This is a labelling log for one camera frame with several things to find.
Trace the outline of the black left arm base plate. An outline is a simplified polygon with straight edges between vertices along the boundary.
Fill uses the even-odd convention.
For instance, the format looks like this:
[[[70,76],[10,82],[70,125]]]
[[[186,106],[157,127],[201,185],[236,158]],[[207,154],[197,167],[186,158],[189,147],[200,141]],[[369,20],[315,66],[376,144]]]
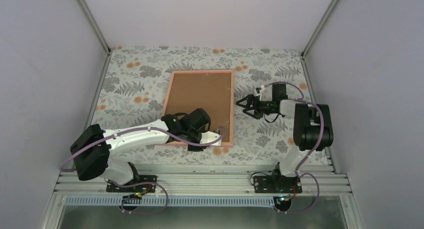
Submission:
[[[123,187],[117,186],[112,181],[107,181],[106,192],[108,193],[130,193],[130,194],[145,194],[145,193],[154,193],[156,186],[152,184],[143,184],[153,182],[156,183],[158,179],[157,175],[139,175],[138,180],[131,180],[130,182],[124,184]]]

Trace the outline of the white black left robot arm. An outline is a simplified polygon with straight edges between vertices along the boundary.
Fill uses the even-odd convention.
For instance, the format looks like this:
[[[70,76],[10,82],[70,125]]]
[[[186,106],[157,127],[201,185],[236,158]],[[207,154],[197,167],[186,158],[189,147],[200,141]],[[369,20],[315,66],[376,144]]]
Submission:
[[[134,164],[117,156],[132,149],[184,142],[190,151],[203,151],[209,145],[220,144],[218,133],[210,131],[211,119],[198,108],[187,114],[166,114],[147,124],[124,129],[102,129],[92,124],[70,147],[72,160],[80,181],[98,177],[118,183],[131,192],[139,186],[139,175]]]

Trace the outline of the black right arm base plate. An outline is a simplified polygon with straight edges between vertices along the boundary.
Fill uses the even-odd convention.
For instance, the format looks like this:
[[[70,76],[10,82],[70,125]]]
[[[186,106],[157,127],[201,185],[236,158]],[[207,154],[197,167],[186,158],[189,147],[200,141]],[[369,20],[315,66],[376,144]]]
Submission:
[[[299,177],[259,175],[253,177],[257,194],[301,194],[302,183]]]

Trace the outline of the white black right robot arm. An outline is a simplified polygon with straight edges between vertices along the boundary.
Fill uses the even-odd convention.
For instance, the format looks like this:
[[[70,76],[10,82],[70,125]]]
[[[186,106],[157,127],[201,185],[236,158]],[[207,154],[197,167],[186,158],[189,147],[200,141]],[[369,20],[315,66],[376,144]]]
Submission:
[[[264,176],[272,189],[284,192],[290,185],[300,184],[300,167],[313,152],[322,151],[332,145],[334,132],[327,104],[305,101],[304,97],[289,98],[287,82],[272,82],[257,87],[254,94],[249,94],[236,101],[242,112],[254,119],[265,121],[261,130],[271,131],[280,118],[293,119],[292,139],[296,149],[278,162],[270,175]]]

